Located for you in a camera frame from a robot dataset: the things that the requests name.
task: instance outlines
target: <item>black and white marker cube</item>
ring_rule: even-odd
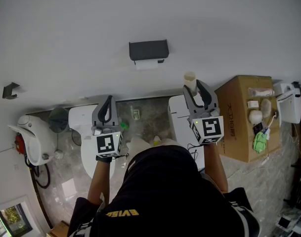
[[[191,129],[199,144],[218,142],[224,136],[223,116],[193,119]]]
[[[96,145],[96,155],[99,157],[115,157],[121,155],[123,136],[121,132],[112,132],[92,136],[92,141]]]

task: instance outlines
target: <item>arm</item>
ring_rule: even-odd
[[[212,178],[222,193],[228,192],[228,183],[216,143],[204,146],[205,173]]]
[[[100,205],[102,204],[101,193],[104,195],[105,204],[108,205],[110,198],[110,162],[97,162],[87,200]]]

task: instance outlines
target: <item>trash can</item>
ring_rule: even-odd
[[[49,128],[54,133],[62,133],[69,129],[69,111],[62,107],[56,107],[49,114]]]

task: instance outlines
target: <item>shoe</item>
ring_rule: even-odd
[[[126,146],[127,146],[128,149],[130,149],[130,140],[126,141]]]
[[[159,145],[159,143],[161,142],[161,139],[158,135],[155,135],[154,137],[154,147]]]

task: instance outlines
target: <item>window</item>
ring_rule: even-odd
[[[0,237],[21,237],[31,230],[21,204],[0,211]]]

